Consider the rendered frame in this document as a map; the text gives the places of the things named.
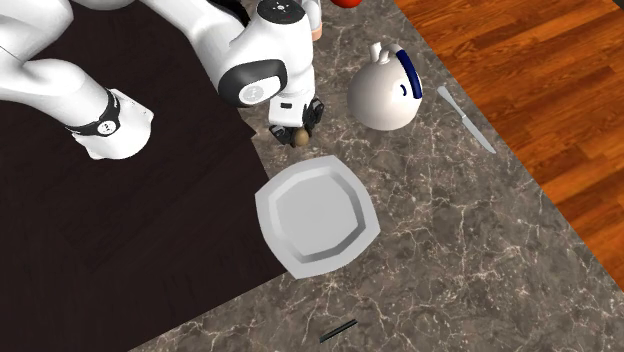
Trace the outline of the white and peach container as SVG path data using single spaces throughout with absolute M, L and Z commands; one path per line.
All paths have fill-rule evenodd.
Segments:
M 320 0 L 301 0 L 312 34 L 312 40 L 317 41 L 322 36 L 322 9 Z

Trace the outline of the white octagonal plate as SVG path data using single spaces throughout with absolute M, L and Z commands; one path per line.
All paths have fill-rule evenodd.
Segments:
M 364 184 L 334 155 L 287 167 L 255 204 L 266 244 L 296 279 L 348 265 L 381 233 Z

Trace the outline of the silver table knife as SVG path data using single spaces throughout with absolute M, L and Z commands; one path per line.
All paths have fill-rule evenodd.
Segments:
M 450 92 L 445 86 L 439 86 L 436 89 L 437 93 L 460 115 L 462 124 L 472 134 L 472 136 L 485 148 L 488 152 L 495 154 L 496 150 L 491 143 L 486 139 L 482 132 L 476 127 L 476 125 L 470 120 L 467 114 L 456 103 Z

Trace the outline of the black pen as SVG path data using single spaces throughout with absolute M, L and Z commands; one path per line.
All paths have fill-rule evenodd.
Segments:
M 320 343 L 324 343 L 325 341 L 335 337 L 336 335 L 348 330 L 349 328 L 355 326 L 358 324 L 358 321 L 356 319 L 351 319 L 337 327 L 335 327 L 334 329 L 324 333 L 323 335 L 321 335 L 319 337 L 319 342 Z

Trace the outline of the dark robot stand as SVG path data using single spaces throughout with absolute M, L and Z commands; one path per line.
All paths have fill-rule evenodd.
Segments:
M 149 108 L 152 133 L 95 161 L 0 102 L 0 352 L 128 352 L 283 271 L 258 225 L 253 130 L 185 37 L 140 3 L 73 12 L 44 56 Z

